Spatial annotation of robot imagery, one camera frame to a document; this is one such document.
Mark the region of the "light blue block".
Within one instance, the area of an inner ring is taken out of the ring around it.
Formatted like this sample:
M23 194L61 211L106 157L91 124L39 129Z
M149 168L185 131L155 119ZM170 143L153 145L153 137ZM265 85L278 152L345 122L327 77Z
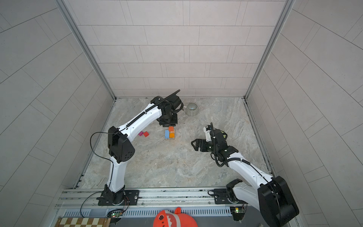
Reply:
M164 137L165 139L169 139L169 130L165 130Z

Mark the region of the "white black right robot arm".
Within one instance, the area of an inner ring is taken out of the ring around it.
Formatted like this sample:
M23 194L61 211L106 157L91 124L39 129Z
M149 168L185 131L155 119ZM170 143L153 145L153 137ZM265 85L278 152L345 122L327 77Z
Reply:
M227 166L242 178L226 186L226 198L234 204L242 201L259 210L270 227L282 227L300 211L286 180L273 177L249 162L235 147L227 144L228 135L212 124L203 131L205 139L191 142L195 151L209 152L218 167Z

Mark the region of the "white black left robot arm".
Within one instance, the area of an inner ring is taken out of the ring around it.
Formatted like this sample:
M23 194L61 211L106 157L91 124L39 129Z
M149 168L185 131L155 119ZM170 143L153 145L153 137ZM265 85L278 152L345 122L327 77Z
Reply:
M165 98L154 97L137 116L119 127L112 126L105 133L108 135L107 146L110 155L107 160L111 162L111 167L105 188L97 198L99 206L126 203L124 192L126 167L135 154L132 141L155 120L163 127L178 124L177 113L183 109L183 102L177 96L178 92L179 90Z

